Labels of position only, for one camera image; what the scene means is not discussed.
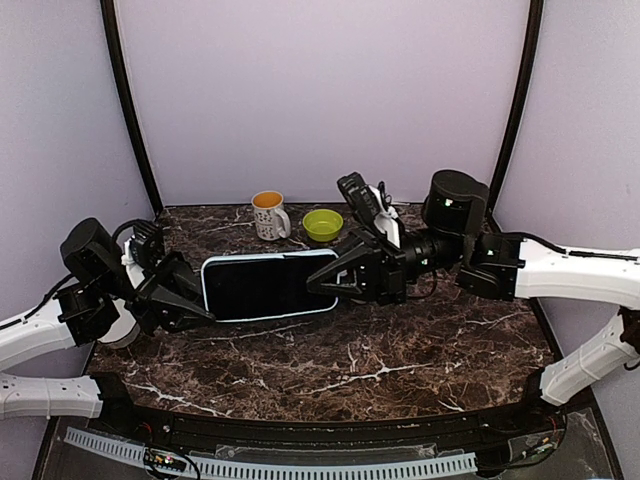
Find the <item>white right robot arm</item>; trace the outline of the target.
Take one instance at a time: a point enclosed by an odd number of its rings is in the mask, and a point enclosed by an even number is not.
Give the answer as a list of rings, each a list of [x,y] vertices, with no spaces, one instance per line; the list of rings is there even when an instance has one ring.
[[[422,206],[425,228],[409,231],[385,185],[358,172],[338,188],[358,223],[336,247],[336,259],[311,275],[309,292],[400,304],[421,275],[457,270],[456,285],[480,298],[567,298],[617,306],[591,339],[527,380],[524,401],[510,413],[521,434],[534,432],[559,407],[618,367],[639,365],[639,252],[559,246],[529,233],[485,233],[487,185],[440,170]]]

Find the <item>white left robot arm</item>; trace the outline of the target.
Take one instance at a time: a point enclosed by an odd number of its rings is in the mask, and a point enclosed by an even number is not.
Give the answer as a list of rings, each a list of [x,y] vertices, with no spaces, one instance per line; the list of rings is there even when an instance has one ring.
[[[140,412],[114,373],[33,378],[9,369],[94,342],[116,348],[161,328],[212,324],[200,280],[184,256],[166,252],[162,228],[134,219],[108,232],[82,220],[60,246],[68,273],[32,309],[1,323],[1,417],[100,419],[120,436],[141,427]]]

